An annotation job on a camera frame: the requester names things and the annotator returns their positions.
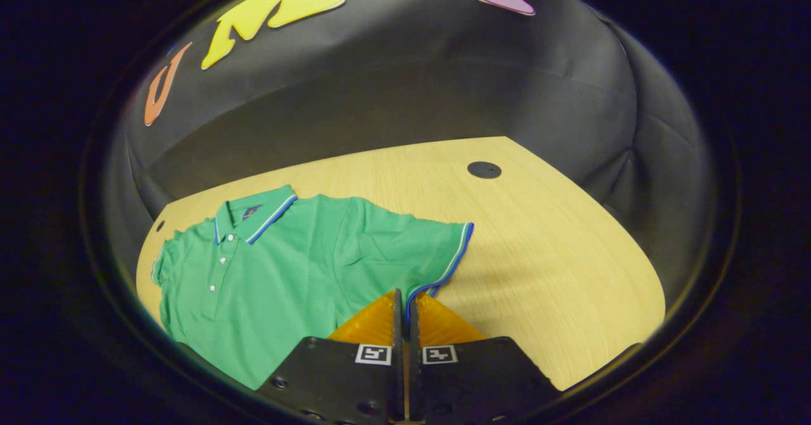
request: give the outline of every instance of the black fabric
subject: black fabric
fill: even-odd
[[[263,26],[251,41],[232,31],[231,54],[200,70],[214,20],[238,1],[177,38],[122,112],[127,144],[116,148],[130,151],[151,218],[173,200],[296,163],[509,136],[620,221],[668,306],[701,266],[715,205],[701,127],[654,56],[580,1],[526,0],[537,10],[528,17],[476,0],[347,0]],[[151,80],[189,42],[146,127]],[[119,240],[134,272],[151,221],[131,220]]]

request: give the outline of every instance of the shirt sleeve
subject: shirt sleeve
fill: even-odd
[[[345,317],[392,289],[400,289],[407,310],[418,292],[435,289],[454,275],[473,229],[473,223],[417,219],[351,199],[334,260],[336,280],[351,313]]]
[[[151,280],[153,283],[163,286],[167,281],[171,281],[172,270],[179,264],[180,260],[180,235],[179,231],[174,231],[174,237],[164,241],[160,247],[153,270],[151,270]]]

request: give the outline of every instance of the wooden table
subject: wooden table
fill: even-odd
[[[496,163],[497,179],[468,173]],[[661,324],[661,284],[639,246],[596,201],[507,137],[449,140],[301,163],[170,203],[139,257],[136,284],[160,324],[150,281],[160,245],[225,200],[289,184],[299,198],[363,197],[393,212],[473,221],[466,256],[437,298],[485,336],[512,336],[559,390]],[[163,224],[160,231],[157,226]]]

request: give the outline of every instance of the polo shirt collar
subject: polo shirt collar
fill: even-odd
[[[298,199],[290,185],[281,186],[273,191],[250,195],[243,199],[226,201],[220,206],[214,217],[214,243],[219,245],[229,234],[240,237],[248,244],[258,240],[267,228],[276,222],[284,211]],[[231,219],[231,210],[247,211],[253,206],[260,206],[246,220],[241,215],[235,215],[236,223]]]

